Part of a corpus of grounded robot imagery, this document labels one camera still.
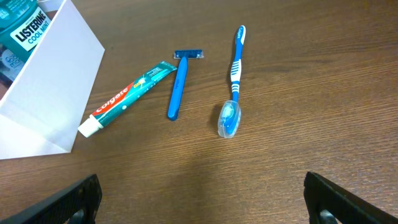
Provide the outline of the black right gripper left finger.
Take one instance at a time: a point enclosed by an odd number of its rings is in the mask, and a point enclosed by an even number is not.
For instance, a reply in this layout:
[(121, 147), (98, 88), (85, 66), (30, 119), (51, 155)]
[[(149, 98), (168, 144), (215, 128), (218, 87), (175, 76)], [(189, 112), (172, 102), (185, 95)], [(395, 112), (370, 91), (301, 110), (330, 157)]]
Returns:
[(45, 200), (1, 220), (1, 223), (95, 224), (101, 199), (102, 190), (98, 176), (92, 174)]

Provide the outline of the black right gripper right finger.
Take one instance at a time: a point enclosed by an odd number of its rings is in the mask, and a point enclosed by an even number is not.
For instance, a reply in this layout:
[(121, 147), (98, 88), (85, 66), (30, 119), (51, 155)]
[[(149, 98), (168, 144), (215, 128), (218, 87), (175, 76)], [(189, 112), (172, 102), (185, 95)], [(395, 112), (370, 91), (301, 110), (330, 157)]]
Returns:
[(309, 223), (397, 223), (397, 218), (315, 172), (304, 180)]

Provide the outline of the teal mouthwash bottle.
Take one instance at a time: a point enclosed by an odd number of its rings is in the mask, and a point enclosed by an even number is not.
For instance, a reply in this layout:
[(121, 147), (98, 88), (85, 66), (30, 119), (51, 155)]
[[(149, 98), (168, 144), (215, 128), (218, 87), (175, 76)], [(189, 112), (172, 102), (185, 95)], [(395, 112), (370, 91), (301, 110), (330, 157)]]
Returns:
[(51, 23), (37, 0), (1, 0), (1, 43), (23, 62)]

